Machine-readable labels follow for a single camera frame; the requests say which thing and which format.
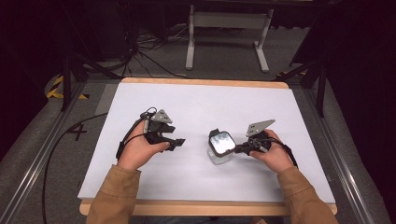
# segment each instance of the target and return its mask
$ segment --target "silver bracket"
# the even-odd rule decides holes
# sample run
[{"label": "silver bracket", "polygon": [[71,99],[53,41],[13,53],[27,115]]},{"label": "silver bracket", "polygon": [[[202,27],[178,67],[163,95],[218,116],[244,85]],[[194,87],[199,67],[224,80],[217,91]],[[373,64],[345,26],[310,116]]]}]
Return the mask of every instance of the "silver bracket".
[{"label": "silver bracket", "polygon": [[247,137],[253,136],[254,134],[264,131],[268,126],[275,122],[274,119],[268,119],[266,121],[252,123],[248,125]]},{"label": "silver bracket", "polygon": [[149,131],[149,120],[145,119],[145,129],[143,130],[143,133],[147,133]]},{"label": "silver bracket", "polygon": [[151,120],[161,122],[161,123],[172,123],[172,120],[169,119],[169,116],[161,109],[154,116],[151,117]]}]

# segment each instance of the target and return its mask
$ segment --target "metal frame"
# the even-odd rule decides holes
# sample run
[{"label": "metal frame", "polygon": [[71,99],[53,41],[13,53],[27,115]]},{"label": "metal frame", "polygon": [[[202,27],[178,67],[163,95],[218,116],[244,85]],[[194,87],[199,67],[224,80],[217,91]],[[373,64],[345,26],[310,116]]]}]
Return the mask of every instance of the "metal frame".
[{"label": "metal frame", "polygon": [[311,90],[304,90],[304,95],[308,100],[308,103],[315,113],[315,118],[320,129],[323,132],[323,136],[326,139],[327,145],[329,146],[329,156],[332,160],[332,164],[340,177],[341,183],[343,185],[346,196],[349,199],[349,202],[352,206],[352,209],[355,213],[355,216],[359,223],[369,224],[374,223],[373,218],[370,215],[370,212],[361,197],[361,192],[358,189],[358,186],[355,183],[352,173],[350,173],[349,168],[347,167],[347,163],[344,160],[344,157],[338,151],[337,146],[332,137],[332,133],[329,129],[329,126],[326,122],[326,119],[321,117],[315,106],[315,95]]},{"label": "metal frame", "polygon": [[60,136],[60,132],[65,124],[67,116],[71,112],[73,105],[77,101],[78,97],[82,94],[84,87],[85,87],[85,83],[79,82],[76,84],[68,107],[66,107],[64,112],[61,112],[58,118],[55,120],[49,132],[49,135],[47,136],[42,147],[35,156],[35,159],[30,165],[29,169],[26,171],[23,180],[20,183],[20,186],[17,188],[5,212],[1,216],[0,218],[1,224],[12,223],[15,217],[17,216],[17,214],[19,213],[19,211],[21,210],[24,201],[29,195],[30,190],[37,181],[37,178],[40,175],[41,170],[44,168],[50,156],[52,147],[54,146],[57,138]]},{"label": "metal frame", "polygon": [[264,73],[269,72],[268,63],[265,60],[262,46],[270,27],[274,11],[269,9],[267,14],[243,14],[243,13],[218,13],[218,12],[195,12],[194,6],[190,6],[189,21],[189,46],[187,48],[186,69],[191,70],[194,60],[194,28],[195,27],[224,27],[224,28],[244,28],[262,29],[259,41],[254,42],[260,67]]}]

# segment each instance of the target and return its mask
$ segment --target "person's left hand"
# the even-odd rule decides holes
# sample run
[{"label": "person's left hand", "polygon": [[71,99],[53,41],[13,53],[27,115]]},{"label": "person's left hand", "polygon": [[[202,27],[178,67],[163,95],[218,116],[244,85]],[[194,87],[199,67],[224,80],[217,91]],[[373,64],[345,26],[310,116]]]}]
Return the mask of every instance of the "person's left hand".
[{"label": "person's left hand", "polygon": [[[136,128],[134,128],[127,140],[142,134],[144,127],[145,121],[142,120]],[[137,136],[125,146],[117,166],[130,171],[137,170],[139,167],[146,164],[154,154],[166,150],[169,146],[168,142],[151,145],[144,135]]]}]

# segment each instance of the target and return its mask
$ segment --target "white board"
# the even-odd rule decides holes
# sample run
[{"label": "white board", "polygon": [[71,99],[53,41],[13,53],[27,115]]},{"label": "white board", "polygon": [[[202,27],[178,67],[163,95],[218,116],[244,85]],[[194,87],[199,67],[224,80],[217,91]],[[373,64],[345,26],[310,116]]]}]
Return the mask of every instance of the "white board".
[{"label": "white board", "polygon": [[119,142],[139,115],[164,109],[185,138],[175,151],[156,154],[140,170],[137,198],[232,202],[283,202],[276,174],[246,154],[222,165],[206,155],[211,130],[227,131],[236,144],[247,141],[248,125],[268,119],[269,128],[293,151],[301,172],[325,203],[335,203],[291,90],[202,85],[121,83],[100,134],[78,197],[94,198],[115,158]]}]

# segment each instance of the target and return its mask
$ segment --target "hand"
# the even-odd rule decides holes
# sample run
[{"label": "hand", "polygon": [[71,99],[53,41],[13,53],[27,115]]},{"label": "hand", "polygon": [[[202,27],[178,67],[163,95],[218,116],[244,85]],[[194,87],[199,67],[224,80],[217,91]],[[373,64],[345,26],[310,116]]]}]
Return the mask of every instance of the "hand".
[{"label": "hand", "polygon": [[[267,129],[265,131],[268,133],[268,137],[273,137],[280,141],[279,137],[272,130]],[[268,168],[277,174],[293,166],[288,153],[277,143],[271,143],[271,148],[266,153],[250,151],[249,155],[264,162]]]},{"label": "hand", "polygon": [[[143,134],[144,127],[145,121],[142,120],[136,128],[134,128],[127,140],[139,134]],[[154,154],[166,150],[169,146],[170,144],[168,142],[151,145],[144,135],[137,136],[125,146],[117,165],[130,171],[137,170],[139,167],[146,164]]]}]

